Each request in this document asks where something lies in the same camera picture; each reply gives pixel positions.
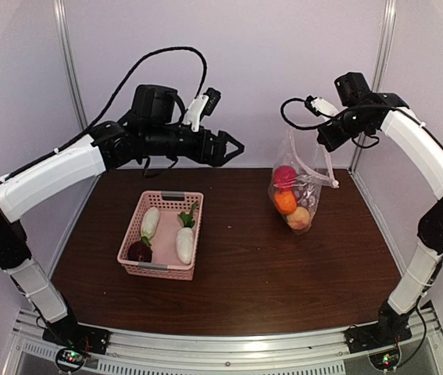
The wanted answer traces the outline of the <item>clear zip top bag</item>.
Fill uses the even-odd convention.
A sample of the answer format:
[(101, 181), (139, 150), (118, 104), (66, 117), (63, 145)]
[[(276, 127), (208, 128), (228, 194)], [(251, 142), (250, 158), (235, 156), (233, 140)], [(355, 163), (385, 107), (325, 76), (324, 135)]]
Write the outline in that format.
[[(278, 149), (277, 160), (273, 165), (268, 195), (276, 209), (273, 200), (273, 195), (276, 192), (289, 190), (294, 193), (298, 207), (304, 207), (309, 211), (312, 222), (308, 230), (292, 230), (288, 227), (296, 234), (304, 234), (313, 225), (313, 218), (318, 210), (322, 189), (338, 189), (340, 184), (334, 175), (330, 153), (325, 147), (317, 143), (303, 143), (299, 140), (299, 136), (298, 131), (292, 128), (287, 130)], [(273, 185), (273, 172), (279, 166), (291, 166), (295, 169), (297, 179), (292, 188), (279, 189)], [(287, 224), (287, 215), (279, 214)]]

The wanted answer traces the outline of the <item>red apple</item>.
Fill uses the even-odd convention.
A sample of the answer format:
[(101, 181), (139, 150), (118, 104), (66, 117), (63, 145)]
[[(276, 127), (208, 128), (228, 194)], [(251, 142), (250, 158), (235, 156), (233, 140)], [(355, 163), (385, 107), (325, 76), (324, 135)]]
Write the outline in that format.
[(279, 166), (273, 172), (273, 185), (279, 189), (292, 188), (297, 173), (291, 166)]

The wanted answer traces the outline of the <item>orange tangerine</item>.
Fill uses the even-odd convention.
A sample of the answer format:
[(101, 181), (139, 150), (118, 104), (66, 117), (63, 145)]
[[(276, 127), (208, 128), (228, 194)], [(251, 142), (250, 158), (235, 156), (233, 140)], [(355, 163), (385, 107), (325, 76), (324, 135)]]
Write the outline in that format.
[(279, 213), (292, 214), (298, 207), (295, 195), (292, 191), (278, 191), (273, 195), (274, 204)]

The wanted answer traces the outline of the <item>yellow peach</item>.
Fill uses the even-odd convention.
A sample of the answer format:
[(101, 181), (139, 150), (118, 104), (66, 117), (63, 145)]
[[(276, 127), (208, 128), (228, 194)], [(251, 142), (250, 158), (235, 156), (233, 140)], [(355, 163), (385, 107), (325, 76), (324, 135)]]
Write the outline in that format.
[(309, 211), (299, 206), (292, 214), (286, 216), (286, 221), (292, 230), (308, 230), (312, 219)]

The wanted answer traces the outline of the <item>white radish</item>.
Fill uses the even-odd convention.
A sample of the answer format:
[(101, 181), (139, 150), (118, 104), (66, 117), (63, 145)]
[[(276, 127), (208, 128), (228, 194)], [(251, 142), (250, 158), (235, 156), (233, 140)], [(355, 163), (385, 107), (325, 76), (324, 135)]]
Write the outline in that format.
[(155, 232), (160, 220), (160, 211), (156, 207), (151, 207), (143, 215), (141, 221), (140, 235), (141, 241), (148, 247), (151, 247), (151, 239), (155, 236)]
[(184, 264), (189, 265), (193, 259), (195, 235), (193, 228), (195, 226), (194, 214), (198, 208), (198, 202), (195, 202), (189, 212), (180, 212), (178, 217), (182, 223), (182, 228), (177, 232), (176, 253), (177, 258)]

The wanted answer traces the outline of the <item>pink plastic basket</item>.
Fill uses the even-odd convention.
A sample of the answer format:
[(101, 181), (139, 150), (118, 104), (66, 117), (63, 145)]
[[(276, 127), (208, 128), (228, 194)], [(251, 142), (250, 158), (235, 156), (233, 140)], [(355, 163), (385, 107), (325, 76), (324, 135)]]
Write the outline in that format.
[[(198, 238), (202, 222), (204, 194), (190, 191), (145, 191), (138, 200), (130, 219), (127, 231), (117, 255), (118, 263), (130, 275), (155, 277), (171, 280), (192, 280), (195, 272), (195, 260)], [(155, 234), (143, 240), (151, 250), (147, 252), (148, 262), (138, 262), (128, 257), (128, 250), (145, 235), (141, 232), (146, 212), (152, 208), (159, 211), (159, 220)], [(193, 227), (193, 249), (191, 261), (181, 262), (177, 252), (177, 232), (181, 230), (186, 217), (191, 218)]]

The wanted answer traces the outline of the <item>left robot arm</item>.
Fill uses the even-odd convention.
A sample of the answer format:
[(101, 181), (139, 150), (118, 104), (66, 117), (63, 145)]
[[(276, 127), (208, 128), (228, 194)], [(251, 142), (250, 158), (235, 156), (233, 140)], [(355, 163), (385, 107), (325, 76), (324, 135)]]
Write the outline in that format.
[(118, 121), (85, 129), (61, 148), (0, 177), (0, 269), (13, 280), (45, 319), (55, 340), (67, 347), (84, 342), (65, 298), (56, 290), (27, 246), (21, 217), (39, 203), (90, 177), (134, 160), (186, 157), (220, 167), (239, 156), (244, 145), (225, 131), (213, 134), (201, 125), (221, 94), (209, 88), (185, 106), (177, 90), (152, 84), (137, 87), (130, 110)]

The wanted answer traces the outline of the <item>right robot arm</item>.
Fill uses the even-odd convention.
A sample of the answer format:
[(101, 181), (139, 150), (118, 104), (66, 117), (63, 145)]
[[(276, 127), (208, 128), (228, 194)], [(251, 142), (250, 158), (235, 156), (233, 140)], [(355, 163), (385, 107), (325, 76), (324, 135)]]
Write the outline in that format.
[(324, 119), (318, 142), (333, 152), (359, 135), (383, 135), (412, 164), (417, 187), (430, 201), (416, 227), (415, 249), (406, 271), (381, 305), (377, 322), (354, 333), (379, 345), (401, 338), (423, 294), (432, 287), (443, 265), (443, 146), (409, 104), (391, 92), (373, 91), (361, 73), (346, 73), (334, 81), (341, 108), (325, 99), (309, 98), (308, 107)]

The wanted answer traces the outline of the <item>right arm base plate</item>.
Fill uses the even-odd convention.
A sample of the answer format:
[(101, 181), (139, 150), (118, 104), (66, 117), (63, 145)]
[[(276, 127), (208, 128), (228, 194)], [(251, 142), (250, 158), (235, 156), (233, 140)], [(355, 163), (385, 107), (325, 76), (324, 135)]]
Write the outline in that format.
[(344, 331), (345, 343), (351, 354), (372, 351), (374, 349), (395, 345), (397, 342), (409, 340), (412, 332), (408, 327), (398, 333), (382, 334), (379, 324), (372, 323), (365, 326), (352, 325)]

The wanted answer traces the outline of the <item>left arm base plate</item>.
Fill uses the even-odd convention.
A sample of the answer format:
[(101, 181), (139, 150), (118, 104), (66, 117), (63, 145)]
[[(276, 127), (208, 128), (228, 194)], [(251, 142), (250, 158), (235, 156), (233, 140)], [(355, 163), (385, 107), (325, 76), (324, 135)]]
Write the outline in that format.
[(44, 329), (42, 339), (79, 352), (104, 355), (109, 343), (110, 332), (106, 329), (80, 325), (71, 338), (62, 339), (48, 328)]

